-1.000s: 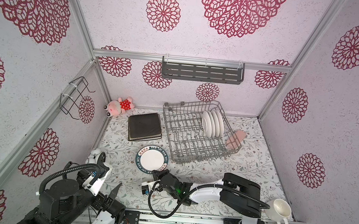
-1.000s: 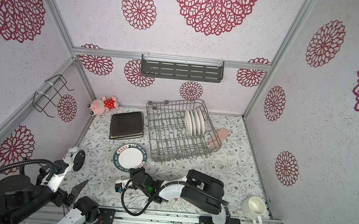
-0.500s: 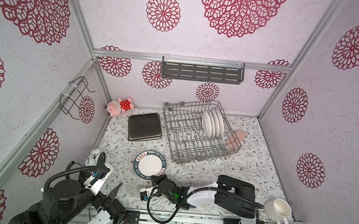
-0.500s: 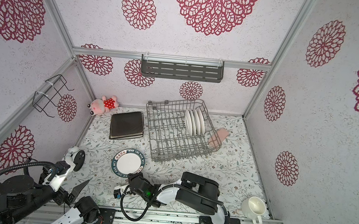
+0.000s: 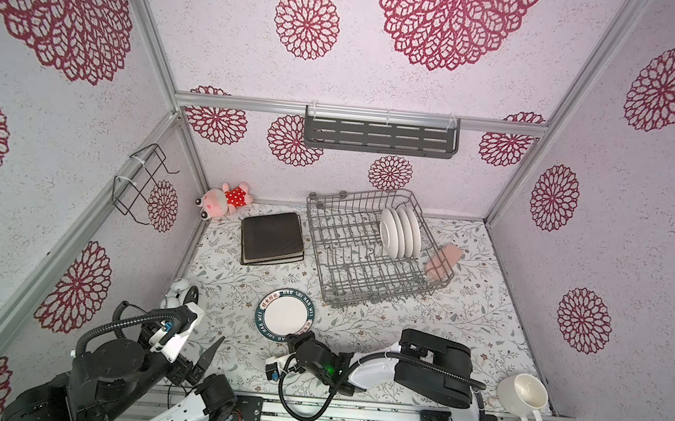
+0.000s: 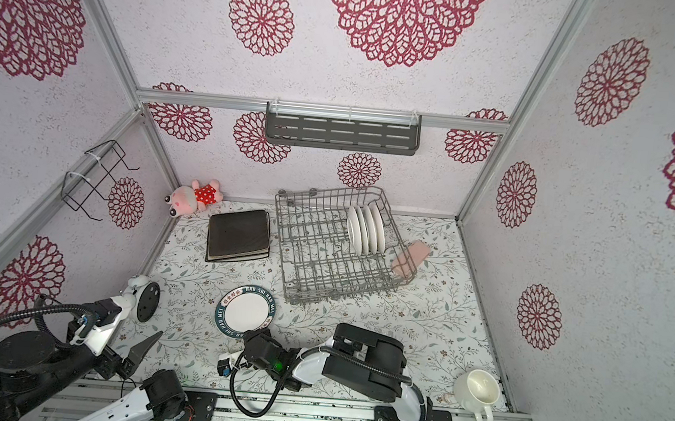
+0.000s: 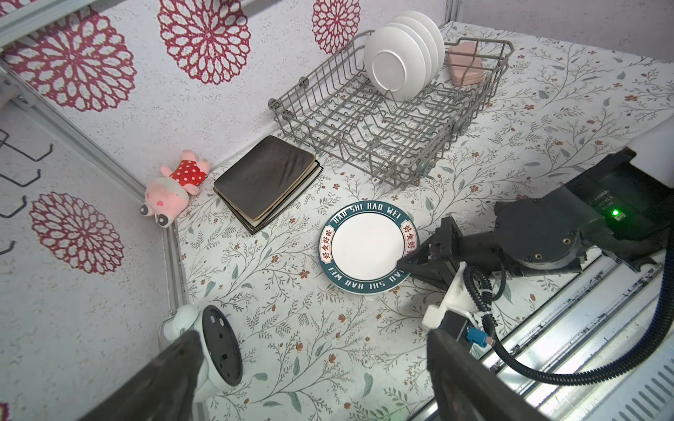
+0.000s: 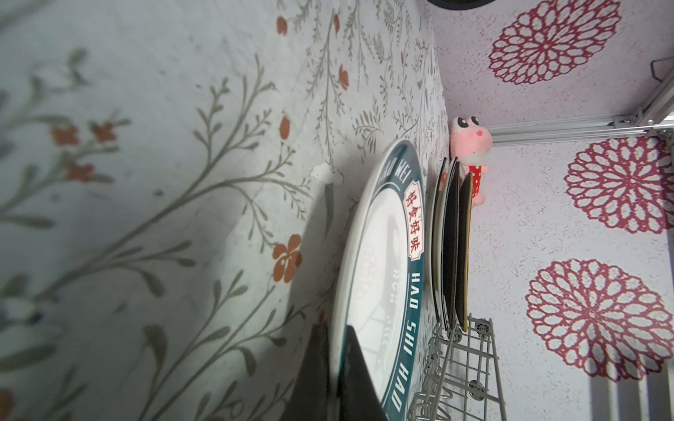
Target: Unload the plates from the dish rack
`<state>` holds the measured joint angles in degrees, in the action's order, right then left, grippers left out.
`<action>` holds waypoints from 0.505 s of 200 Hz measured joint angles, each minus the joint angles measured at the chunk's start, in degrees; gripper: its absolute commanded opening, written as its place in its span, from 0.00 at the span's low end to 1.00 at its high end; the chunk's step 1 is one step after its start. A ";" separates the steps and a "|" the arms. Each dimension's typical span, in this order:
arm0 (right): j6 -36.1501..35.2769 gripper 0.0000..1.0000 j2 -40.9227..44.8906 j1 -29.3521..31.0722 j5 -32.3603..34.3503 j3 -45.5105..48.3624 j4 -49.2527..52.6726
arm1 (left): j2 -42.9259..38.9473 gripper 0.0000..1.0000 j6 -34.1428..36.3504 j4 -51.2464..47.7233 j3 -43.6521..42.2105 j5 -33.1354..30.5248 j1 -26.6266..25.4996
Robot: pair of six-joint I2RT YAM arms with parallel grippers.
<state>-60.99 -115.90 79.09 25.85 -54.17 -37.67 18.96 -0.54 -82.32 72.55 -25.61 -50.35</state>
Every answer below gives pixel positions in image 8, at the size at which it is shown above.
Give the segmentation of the white round plate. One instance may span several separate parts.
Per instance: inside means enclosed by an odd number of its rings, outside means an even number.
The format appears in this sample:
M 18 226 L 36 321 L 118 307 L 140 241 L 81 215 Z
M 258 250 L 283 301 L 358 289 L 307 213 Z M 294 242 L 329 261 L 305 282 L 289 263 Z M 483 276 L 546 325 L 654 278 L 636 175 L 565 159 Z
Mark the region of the white round plate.
M 386 149 L 356 207 L 337 281 L 330 332 L 328 419 L 352 326 L 387 420 L 405 418 L 414 383 L 425 281 L 425 192 L 414 145 Z

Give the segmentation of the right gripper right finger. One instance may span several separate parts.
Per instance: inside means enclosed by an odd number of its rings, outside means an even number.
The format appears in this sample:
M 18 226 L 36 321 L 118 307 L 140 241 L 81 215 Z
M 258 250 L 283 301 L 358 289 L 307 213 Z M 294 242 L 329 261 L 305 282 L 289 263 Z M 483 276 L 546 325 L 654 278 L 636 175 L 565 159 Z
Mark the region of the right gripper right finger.
M 352 326 L 347 326 L 337 397 L 340 421 L 387 420 Z

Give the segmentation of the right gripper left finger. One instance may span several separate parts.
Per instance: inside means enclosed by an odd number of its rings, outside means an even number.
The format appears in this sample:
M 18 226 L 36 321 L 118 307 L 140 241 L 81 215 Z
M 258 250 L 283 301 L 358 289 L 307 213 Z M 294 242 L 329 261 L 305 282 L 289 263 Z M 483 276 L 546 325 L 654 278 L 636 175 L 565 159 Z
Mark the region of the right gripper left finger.
M 328 328 L 314 326 L 282 421 L 326 420 L 328 415 Z

